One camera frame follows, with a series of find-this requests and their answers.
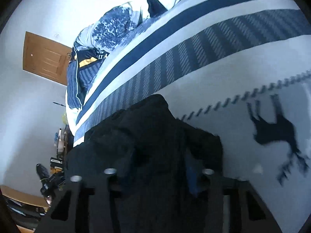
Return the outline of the black puffer jacket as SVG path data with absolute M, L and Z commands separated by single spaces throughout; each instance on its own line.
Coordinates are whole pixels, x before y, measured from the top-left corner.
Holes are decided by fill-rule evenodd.
M 175 119 L 165 99 L 152 95 L 91 128 L 67 155 L 65 177 L 116 169 L 125 194 L 116 200 L 121 232 L 203 232 L 187 151 L 204 168 L 222 171 L 220 138 Z

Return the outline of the cluttered dark side table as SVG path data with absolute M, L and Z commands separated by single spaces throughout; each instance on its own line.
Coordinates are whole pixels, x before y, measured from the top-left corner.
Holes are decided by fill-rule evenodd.
M 59 129 L 55 133 L 54 147 L 56 156 L 50 158 L 50 174 L 56 174 L 63 170 L 67 153 L 73 148 L 73 135 L 69 125 Z

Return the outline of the yellow plastic bag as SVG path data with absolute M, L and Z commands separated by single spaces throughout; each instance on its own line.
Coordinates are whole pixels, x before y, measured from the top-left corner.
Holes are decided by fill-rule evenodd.
M 62 115 L 62 122 L 63 122 L 63 124 L 65 124 L 65 125 L 68 124 L 66 113 L 64 113 L 64 114 Z

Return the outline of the blue striped bed sheet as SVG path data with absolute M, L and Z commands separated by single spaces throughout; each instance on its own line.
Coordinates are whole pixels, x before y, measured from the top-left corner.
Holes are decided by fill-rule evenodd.
M 282 232 L 310 216 L 310 22 L 294 0 L 182 0 L 103 62 L 71 115 L 74 144 L 117 110 L 161 94 L 218 135 L 224 173 L 249 180 Z

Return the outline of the brown wooden door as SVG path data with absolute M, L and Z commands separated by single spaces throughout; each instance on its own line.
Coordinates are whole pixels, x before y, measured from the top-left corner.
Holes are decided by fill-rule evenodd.
M 66 86 L 71 50 L 63 44 L 26 32 L 23 70 Z

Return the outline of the blue white crumpled duvet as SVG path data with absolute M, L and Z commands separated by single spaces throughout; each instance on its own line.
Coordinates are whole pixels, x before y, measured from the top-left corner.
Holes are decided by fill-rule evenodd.
M 108 55 L 138 26 L 180 0 L 130 0 L 106 12 L 76 37 L 67 68 L 67 106 L 80 110 Z

